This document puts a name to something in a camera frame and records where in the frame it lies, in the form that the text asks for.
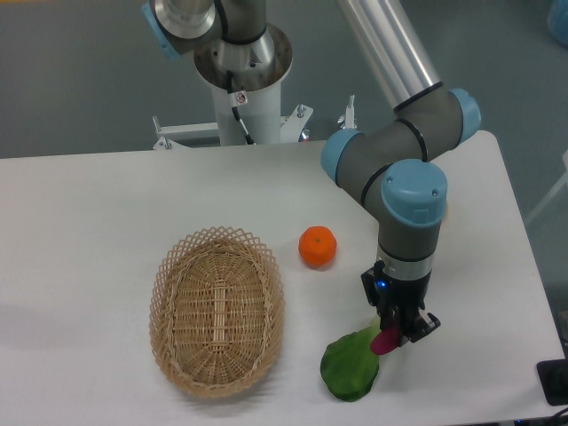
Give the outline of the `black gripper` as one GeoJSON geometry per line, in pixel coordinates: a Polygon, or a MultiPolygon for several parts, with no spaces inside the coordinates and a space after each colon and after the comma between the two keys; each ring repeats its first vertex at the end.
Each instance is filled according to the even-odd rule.
{"type": "Polygon", "coordinates": [[[431,272],[417,280],[400,280],[387,274],[385,269],[384,261],[379,260],[362,273],[367,301],[381,319],[382,332],[398,329],[406,332],[411,343],[416,343],[441,325],[434,314],[425,311],[424,298],[431,272]]]}

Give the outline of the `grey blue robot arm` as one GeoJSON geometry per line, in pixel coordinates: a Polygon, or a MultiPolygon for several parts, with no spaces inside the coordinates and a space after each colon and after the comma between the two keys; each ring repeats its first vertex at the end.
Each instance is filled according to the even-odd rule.
{"type": "MultiPolygon", "coordinates": [[[[340,8],[395,114],[371,135],[346,123],[320,155],[327,175],[379,225],[377,259],[362,281],[381,320],[372,349],[382,353],[439,326],[424,306],[446,213],[447,180],[434,160],[471,138],[481,114],[466,91],[444,86],[399,2],[340,8]]],[[[223,145],[284,140],[279,85],[292,51],[265,2],[147,1],[142,12],[165,54],[193,54],[223,145]]]]}

